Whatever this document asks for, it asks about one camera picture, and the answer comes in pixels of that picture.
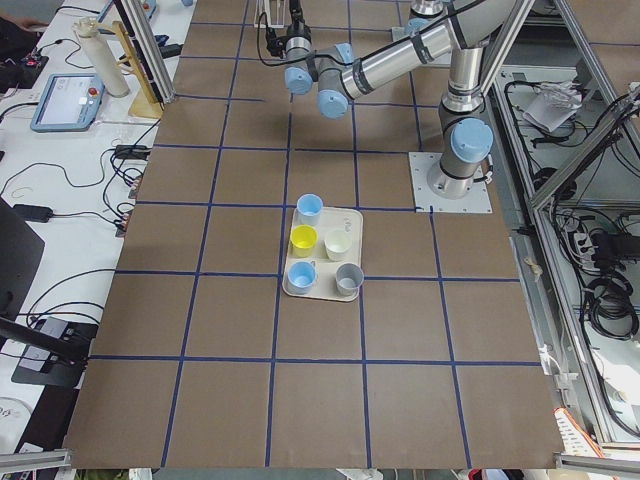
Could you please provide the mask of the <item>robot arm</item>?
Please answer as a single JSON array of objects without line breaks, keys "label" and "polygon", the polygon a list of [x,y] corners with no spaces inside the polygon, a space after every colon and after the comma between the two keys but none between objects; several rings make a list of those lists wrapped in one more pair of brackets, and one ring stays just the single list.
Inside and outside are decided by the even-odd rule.
[{"label": "robot arm", "polygon": [[494,136],[479,110],[498,68],[532,7],[529,1],[414,1],[405,34],[356,58],[348,43],[324,50],[312,46],[302,6],[289,6],[283,36],[266,33],[269,53],[281,59],[293,95],[316,87],[320,113],[342,117],[349,104],[418,67],[451,57],[447,89],[439,106],[444,151],[427,174],[436,195],[457,200],[476,183]]}]

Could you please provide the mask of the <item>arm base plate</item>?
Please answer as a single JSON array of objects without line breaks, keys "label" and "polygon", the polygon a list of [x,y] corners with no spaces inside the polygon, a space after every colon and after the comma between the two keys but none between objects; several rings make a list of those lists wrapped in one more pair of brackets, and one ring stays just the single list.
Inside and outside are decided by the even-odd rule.
[{"label": "arm base plate", "polygon": [[439,152],[409,152],[415,210],[424,213],[491,214],[491,173],[476,165],[472,177],[454,179],[441,168]]}]

